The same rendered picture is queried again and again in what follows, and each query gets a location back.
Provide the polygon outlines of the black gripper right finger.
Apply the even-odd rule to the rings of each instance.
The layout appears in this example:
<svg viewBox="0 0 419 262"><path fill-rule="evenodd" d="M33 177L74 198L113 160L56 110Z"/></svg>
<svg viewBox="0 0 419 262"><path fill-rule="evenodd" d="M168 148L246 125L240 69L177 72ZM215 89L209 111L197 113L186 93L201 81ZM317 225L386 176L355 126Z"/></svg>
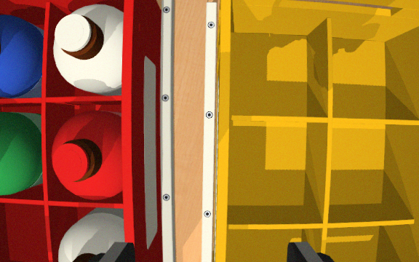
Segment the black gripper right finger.
<svg viewBox="0 0 419 262"><path fill-rule="evenodd" d="M334 262L324 253L316 253L308 242L289 242L287 262Z"/></svg>

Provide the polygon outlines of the white bottle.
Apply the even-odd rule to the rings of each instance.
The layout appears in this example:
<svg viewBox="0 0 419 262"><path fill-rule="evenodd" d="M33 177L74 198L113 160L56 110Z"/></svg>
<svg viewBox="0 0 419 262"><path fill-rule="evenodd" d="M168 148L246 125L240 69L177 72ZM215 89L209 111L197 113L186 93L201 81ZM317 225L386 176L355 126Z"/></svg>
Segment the white bottle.
<svg viewBox="0 0 419 262"><path fill-rule="evenodd" d="M121 95L123 15L115 7L90 4L60 20L53 55L69 84L99 95Z"/></svg>

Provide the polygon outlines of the red crate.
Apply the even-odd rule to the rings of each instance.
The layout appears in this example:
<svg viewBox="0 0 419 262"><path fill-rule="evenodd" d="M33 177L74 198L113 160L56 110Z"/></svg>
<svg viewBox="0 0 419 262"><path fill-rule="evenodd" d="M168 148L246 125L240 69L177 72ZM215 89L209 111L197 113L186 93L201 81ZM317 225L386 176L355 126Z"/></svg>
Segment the red crate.
<svg viewBox="0 0 419 262"><path fill-rule="evenodd" d="M121 95L80 90L61 76L55 64L57 24L90 4L106 4L124 13ZM42 184L0 196L0 262L58 262L64 234L96 207L124 207L124 238L135 246L135 262L163 262L157 1L0 0L0 15L20 17L44 30L41 98L0 98L0 112L41 114L43 173ZM71 193L52 166L58 130L72 116L91 110L121 113L123 191L102 200Z"/></svg>

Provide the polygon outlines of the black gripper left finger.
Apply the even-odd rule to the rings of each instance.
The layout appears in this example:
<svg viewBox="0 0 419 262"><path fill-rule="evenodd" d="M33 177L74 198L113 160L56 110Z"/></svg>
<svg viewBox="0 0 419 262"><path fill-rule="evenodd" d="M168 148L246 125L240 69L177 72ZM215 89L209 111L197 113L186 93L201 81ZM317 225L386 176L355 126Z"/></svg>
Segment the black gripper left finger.
<svg viewBox="0 0 419 262"><path fill-rule="evenodd" d="M135 262L133 242L114 242L106 253L90 258L88 262Z"/></svg>

